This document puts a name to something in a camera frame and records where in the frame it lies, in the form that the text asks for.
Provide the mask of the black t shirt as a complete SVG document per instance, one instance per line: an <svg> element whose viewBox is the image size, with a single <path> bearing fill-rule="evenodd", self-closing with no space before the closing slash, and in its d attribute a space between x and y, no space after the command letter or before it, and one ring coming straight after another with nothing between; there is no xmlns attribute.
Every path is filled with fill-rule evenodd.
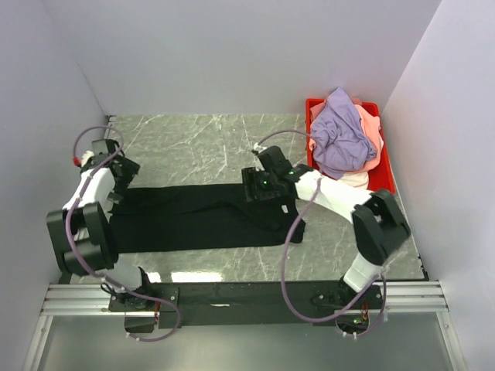
<svg viewBox="0 0 495 371"><path fill-rule="evenodd" d="M119 253L282 245L298 216L289 197L248 202L241 184L127 189L111 210Z"/></svg>

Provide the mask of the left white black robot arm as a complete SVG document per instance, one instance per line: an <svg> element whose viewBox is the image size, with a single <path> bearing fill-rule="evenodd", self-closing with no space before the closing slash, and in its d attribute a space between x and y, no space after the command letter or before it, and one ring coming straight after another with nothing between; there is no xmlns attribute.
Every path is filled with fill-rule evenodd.
<svg viewBox="0 0 495 371"><path fill-rule="evenodd" d="M150 309L155 292L145 271L118 258L118 243L105 207L117 201L140 166L125 157L112 139L93 141L91 150L74 159L79 184L61 209L46 216L56 263L64 274L92 276L120 304Z"/></svg>

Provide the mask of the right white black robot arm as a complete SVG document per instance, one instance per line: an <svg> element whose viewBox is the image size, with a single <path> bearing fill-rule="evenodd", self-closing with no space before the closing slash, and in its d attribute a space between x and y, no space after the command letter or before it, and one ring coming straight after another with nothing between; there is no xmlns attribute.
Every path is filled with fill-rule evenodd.
<svg viewBox="0 0 495 371"><path fill-rule="evenodd" d="M307 165L294 166L278 146L252 150L261 168L243 168L248 202L282 197L314 203L353 226L357 255L342 278L340 301L357 308L367 298L366 285L376 278L389 257L411 236L411 229L394 195L371 192L331 179Z"/></svg>

